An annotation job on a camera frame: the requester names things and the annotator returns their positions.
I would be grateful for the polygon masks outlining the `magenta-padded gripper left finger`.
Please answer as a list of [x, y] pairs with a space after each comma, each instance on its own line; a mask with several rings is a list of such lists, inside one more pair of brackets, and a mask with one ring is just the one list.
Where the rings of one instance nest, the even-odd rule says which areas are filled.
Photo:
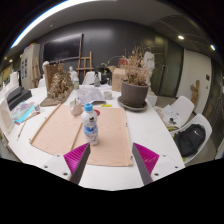
[[79, 184], [89, 155], [90, 144], [85, 143], [64, 155], [53, 156], [42, 168], [74, 184]]

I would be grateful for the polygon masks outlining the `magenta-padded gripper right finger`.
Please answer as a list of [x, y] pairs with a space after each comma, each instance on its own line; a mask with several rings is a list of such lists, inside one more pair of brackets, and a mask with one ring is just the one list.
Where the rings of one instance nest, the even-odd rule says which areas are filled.
[[157, 154], [137, 143], [134, 143], [132, 146], [132, 154], [134, 155], [144, 185], [182, 169], [168, 155]]

